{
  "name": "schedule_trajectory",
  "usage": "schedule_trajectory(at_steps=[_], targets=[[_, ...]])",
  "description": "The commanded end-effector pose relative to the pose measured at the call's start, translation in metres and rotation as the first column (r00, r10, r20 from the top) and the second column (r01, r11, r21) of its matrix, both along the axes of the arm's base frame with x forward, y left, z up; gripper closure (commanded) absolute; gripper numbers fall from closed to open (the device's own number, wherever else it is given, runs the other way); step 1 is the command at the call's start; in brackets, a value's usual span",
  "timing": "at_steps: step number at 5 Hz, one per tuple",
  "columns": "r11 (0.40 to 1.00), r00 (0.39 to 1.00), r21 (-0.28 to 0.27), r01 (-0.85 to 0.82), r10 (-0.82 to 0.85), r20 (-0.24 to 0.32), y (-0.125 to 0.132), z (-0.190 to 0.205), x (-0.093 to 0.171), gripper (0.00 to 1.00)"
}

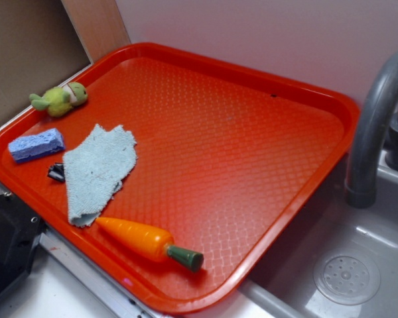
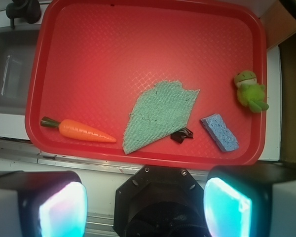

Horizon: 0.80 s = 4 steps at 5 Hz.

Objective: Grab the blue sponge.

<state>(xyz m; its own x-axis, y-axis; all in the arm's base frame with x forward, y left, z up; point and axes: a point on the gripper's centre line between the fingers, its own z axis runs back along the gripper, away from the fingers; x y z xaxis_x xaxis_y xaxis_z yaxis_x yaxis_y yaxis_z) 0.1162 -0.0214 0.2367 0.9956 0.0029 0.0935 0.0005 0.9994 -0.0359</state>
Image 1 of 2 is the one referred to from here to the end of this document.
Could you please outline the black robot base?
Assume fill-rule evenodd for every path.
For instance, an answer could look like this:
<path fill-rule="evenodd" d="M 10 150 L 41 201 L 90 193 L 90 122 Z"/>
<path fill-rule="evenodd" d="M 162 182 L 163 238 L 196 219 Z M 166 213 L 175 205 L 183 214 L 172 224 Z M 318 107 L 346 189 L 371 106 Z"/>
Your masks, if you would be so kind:
<path fill-rule="evenodd" d="M 11 192 L 0 195 L 0 300 L 31 273 L 44 221 Z"/>

